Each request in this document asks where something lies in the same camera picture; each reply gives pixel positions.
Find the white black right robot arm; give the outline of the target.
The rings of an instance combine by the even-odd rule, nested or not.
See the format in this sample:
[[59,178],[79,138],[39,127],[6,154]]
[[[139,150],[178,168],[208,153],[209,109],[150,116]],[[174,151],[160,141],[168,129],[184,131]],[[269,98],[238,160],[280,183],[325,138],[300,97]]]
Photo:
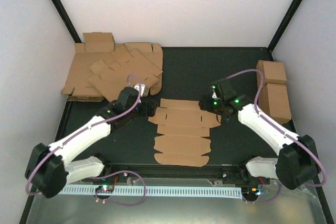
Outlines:
[[277,155],[275,158],[254,157],[247,161],[245,167],[238,171],[243,183],[250,184],[257,177],[264,177],[277,179],[293,190],[322,171],[313,138],[287,130],[266,115],[248,96],[237,95],[228,79],[213,82],[211,89],[211,93],[200,99],[200,109],[221,116],[222,121],[237,117]]

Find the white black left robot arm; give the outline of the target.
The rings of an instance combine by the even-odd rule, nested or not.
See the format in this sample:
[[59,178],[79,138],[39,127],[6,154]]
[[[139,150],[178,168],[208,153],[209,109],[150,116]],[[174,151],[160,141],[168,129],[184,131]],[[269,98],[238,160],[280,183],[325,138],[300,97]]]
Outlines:
[[36,145],[25,171],[26,193],[30,186],[46,198],[52,198],[71,183],[86,178],[108,181],[113,169],[100,155],[76,161],[75,158],[91,145],[124,127],[135,117],[154,116],[153,101],[142,101],[147,94],[144,84],[125,87],[116,100],[94,115],[89,122],[68,136],[45,145]]

